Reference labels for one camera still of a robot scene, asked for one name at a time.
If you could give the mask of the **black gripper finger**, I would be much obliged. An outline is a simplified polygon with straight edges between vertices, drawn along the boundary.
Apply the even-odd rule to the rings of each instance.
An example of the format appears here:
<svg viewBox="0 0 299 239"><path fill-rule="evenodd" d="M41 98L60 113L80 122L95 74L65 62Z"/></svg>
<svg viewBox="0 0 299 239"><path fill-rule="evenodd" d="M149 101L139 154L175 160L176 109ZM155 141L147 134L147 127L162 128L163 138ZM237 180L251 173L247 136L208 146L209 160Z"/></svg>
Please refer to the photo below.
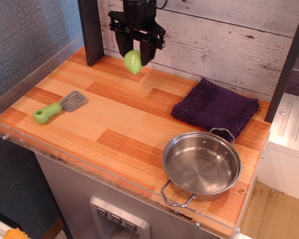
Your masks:
<svg viewBox="0 0 299 239"><path fill-rule="evenodd" d="M142 40L140 42L140 54L142 66L146 66L156 53L156 42L154 40Z"/></svg>
<svg viewBox="0 0 299 239"><path fill-rule="evenodd" d="M115 37L119 49L119 53L124 57L128 52L134 49L134 39L130 36L129 28L115 27Z"/></svg>

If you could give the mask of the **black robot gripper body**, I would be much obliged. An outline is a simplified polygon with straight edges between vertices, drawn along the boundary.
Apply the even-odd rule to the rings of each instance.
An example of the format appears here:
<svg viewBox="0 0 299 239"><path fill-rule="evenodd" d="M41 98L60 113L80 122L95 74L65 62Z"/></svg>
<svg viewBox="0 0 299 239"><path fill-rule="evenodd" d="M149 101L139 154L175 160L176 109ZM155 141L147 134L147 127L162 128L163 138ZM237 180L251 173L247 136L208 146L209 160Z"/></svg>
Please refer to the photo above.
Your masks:
<svg viewBox="0 0 299 239"><path fill-rule="evenodd" d="M155 0L124 0L123 11L109 11L110 30L115 33L115 27L129 28L134 41L154 40L156 48L164 46L165 29L155 20L156 11L164 9L165 4L157 6Z"/></svg>

